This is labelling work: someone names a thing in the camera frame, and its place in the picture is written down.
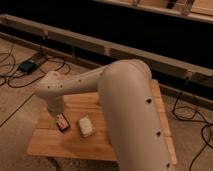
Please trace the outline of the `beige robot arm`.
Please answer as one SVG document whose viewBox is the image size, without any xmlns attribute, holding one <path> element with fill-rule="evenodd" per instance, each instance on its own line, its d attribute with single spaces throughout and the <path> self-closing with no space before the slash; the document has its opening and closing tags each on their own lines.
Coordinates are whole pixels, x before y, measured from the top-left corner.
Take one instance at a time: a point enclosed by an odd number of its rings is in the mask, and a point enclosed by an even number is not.
<svg viewBox="0 0 213 171">
<path fill-rule="evenodd" d="M 37 83 L 35 94 L 57 115 L 66 95 L 97 92 L 120 171 L 175 171 L 151 81 L 145 62 L 118 60 L 69 79 L 50 71 Z"/>
</svg>

